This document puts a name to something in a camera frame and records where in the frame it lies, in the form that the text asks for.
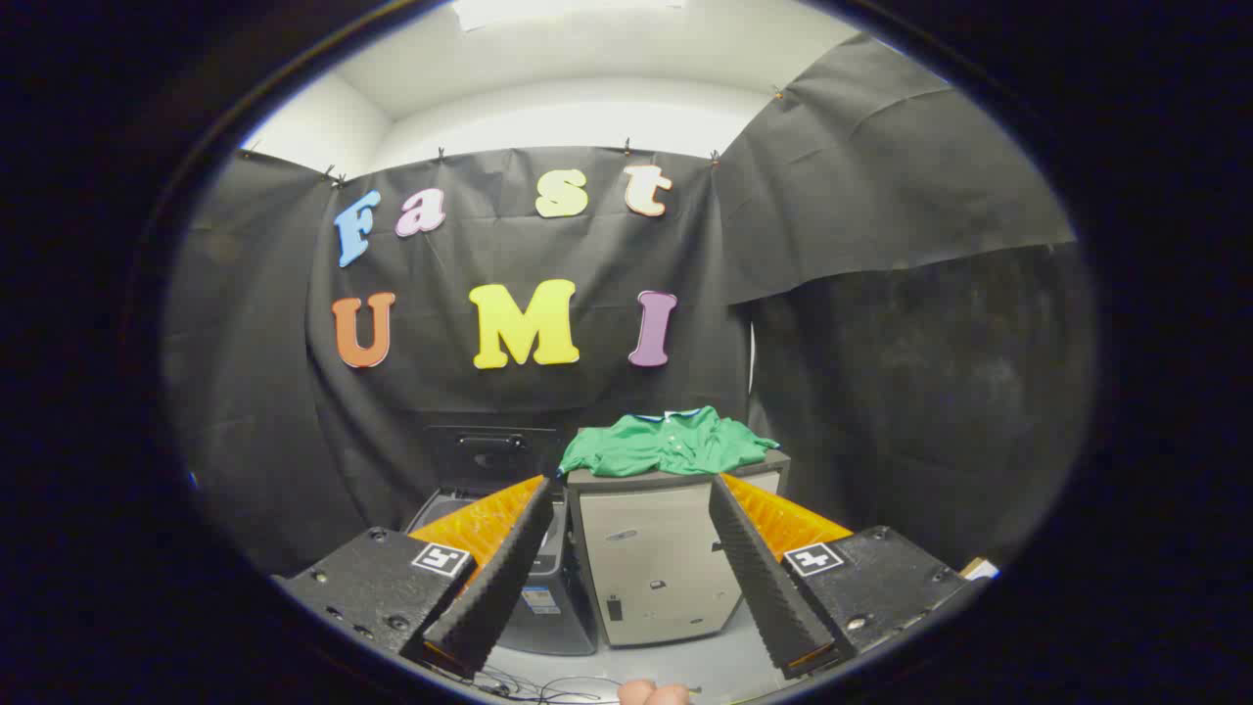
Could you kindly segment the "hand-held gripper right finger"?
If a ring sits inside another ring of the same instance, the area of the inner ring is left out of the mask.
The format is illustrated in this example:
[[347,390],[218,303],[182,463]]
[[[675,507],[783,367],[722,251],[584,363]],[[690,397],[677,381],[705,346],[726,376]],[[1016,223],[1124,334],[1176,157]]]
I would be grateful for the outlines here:
[[729,475],[712,480],[709,518],[784,677],[921,629],[972,585],[895,528],[855,532]]

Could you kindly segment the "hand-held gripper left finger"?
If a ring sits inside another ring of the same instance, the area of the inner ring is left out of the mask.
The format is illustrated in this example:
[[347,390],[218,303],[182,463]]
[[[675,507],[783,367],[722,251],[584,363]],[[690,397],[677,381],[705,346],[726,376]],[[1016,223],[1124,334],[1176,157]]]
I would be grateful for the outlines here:
[[411,532],[368,528],[274,584],[363,645],[474,677],[528,584],[551,488],[535,476]]

